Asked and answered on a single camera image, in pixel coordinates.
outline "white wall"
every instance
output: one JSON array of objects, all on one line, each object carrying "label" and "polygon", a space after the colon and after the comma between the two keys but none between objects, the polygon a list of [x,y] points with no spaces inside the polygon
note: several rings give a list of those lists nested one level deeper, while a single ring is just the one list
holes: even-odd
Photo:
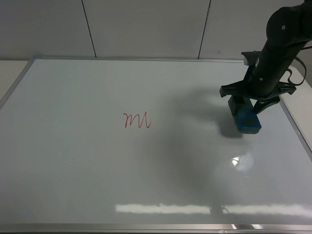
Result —
[{"label": "white wall", "polygon": [[[91,38],[98,57],[241,59],[262,49],[273,12],[302,2],[84,0],[85,15],[79,0],[0,0],[0,59],[94,57]],[[312,71],[312,50],[299,57]]]}]

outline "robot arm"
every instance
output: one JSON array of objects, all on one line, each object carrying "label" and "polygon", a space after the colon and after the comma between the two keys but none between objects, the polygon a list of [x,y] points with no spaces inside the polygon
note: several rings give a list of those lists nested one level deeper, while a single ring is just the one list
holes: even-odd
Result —
[{"label": "robot arm", "polygon": [[[279,95],[293,94],[292,83],[280,82],[306,43],[312,40],[312,0],[298,6],[282,7],[267,24],[267,41],[261,52],[243,52],[249,68],[242,81],[222,86],[221,97],[231,95],[230,110],[238,130],[258,133],[257,114],[277,104]],[[252,106],[250,99],[257,100]]]}]

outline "aluminum whiteboard frame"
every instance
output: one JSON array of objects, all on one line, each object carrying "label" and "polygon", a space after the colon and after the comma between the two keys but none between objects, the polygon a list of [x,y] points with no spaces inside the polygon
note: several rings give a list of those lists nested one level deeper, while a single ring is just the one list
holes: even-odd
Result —
[{"label": "aluminum whiteboard frame", "polygon": [[[0,100],[0,110],[10,98],[15,88],[37,59],[60,60],[124,60],[124,61],[188,61],[188,62],[243,62],[227,59],[161,59],[161,58],[90,58],[34,56]],[[295,130],[300,142],[312,160],[312,151],[301,134],[285,103],[280,102],[283,111]],[[306,234],[312,233],[312,225],[279,224],[0,224],[0,233],[274,233]]]}]

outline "red handwritten letter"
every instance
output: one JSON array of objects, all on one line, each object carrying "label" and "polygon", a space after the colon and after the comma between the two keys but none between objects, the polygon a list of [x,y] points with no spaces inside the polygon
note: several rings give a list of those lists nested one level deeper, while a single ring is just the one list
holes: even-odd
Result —
[{"label": "red handwritten letter", "polygon": [[140,123],[140,115],[139,114],[135,115],[133,118],[132,118],[132,115],[127,115],[126,113],[124,113],[124,115],[127,117],[126,123],[125,123],[125,128],[127,128],[129,118],[130,118],[130,124],[129,125],[131,126],[136,117],[137,117],[137,123],[138,123],[139,128],[142,127],[144,119],[145,119],[146,128],[150,128],[150,126],[151,126],[152,122],[150,122],[150,124],[147,124],[147,113],[146,112],[143,115],[141,123]]}]

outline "whiteboard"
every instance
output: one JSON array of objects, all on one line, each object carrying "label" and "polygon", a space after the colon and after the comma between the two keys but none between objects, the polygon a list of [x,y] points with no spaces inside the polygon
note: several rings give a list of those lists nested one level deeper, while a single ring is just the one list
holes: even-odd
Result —
[{"label": "whiteboard", "polygon": [[0,110],[0,224],[311,225],[312,162],[281,106],[241,135],[219,95],[246,70],[36,59]]}]

